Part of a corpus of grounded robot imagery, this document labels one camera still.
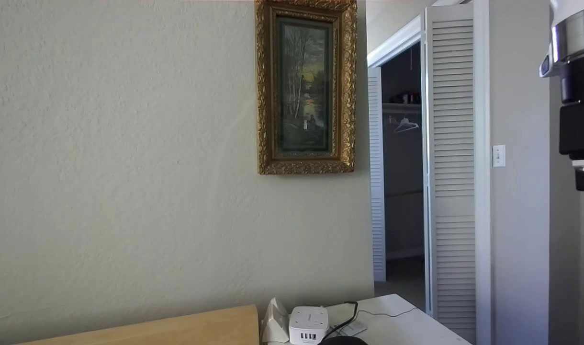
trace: framed painting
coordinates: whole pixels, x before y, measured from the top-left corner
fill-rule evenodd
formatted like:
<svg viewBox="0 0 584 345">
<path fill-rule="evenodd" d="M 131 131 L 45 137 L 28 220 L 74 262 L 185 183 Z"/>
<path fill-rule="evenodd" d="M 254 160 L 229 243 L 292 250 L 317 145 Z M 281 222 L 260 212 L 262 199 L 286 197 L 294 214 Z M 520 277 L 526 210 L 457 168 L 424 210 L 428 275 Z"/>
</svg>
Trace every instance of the framed painting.
<svg viewBox="0 0 584 345">
<path fill-rule="evenodd" d="M 258 172 L 353 170 L 355 0 L 256 0 Z"/>
</svg>

